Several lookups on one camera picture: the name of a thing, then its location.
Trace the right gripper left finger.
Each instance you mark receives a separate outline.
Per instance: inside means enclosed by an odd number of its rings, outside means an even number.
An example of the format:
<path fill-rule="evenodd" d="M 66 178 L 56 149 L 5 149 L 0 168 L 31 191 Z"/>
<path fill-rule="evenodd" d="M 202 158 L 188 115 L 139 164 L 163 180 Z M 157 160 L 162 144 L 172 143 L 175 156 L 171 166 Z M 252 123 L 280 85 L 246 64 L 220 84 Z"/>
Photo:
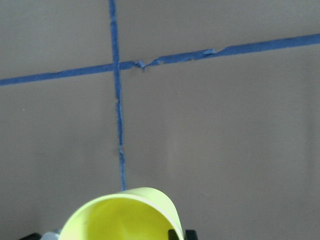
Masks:
<path fill-rule="evenodd" d="M 20 240 L 41 240 L 41 238 L 42 238 L 41 234 L 34 232 L 27 236 L 22 237 Z"/>

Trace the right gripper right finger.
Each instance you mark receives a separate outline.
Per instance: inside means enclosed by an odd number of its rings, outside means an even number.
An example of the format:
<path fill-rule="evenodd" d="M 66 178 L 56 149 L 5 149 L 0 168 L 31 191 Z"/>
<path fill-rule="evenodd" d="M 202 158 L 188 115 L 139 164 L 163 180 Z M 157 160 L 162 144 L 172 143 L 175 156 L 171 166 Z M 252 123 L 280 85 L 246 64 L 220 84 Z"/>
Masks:
<path fill-rule="evenodd" d="M 179 240 L 179 236 L 174 229 L 168 230 L 168 240 Z M 182 240 L 198 240 L 198 235 L 195 230 L 186 229 Z"/>

